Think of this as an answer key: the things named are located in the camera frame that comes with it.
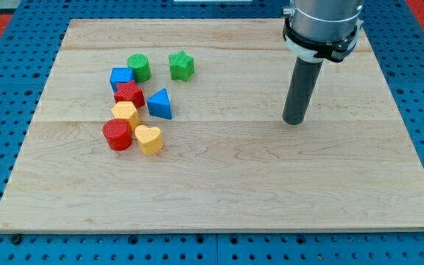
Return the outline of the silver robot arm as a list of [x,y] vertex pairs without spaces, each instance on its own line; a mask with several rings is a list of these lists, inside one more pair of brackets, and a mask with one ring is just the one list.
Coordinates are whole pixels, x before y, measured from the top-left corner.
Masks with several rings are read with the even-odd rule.
[[308,63],[340,63],[356,47],[364,0],[290,0],[283,7],[283,39]]

